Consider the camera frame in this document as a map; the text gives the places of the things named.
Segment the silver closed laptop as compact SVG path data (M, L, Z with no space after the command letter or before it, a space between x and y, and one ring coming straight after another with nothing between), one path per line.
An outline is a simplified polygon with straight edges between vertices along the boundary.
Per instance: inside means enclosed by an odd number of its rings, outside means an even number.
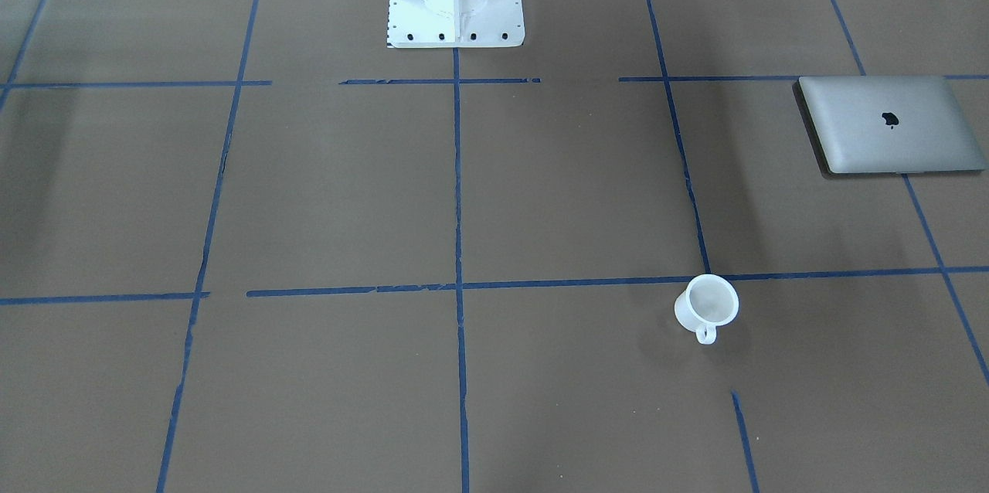
M987 169L946 77L804 75L796 84L830 174Z

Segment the white plastic cup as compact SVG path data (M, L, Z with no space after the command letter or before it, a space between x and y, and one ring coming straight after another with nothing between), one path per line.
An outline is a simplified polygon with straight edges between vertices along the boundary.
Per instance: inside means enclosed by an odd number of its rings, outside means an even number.
M674 303L675 317L700 345L713 345L723 325L739 313L737 290L727 279L714 274L695 276Z

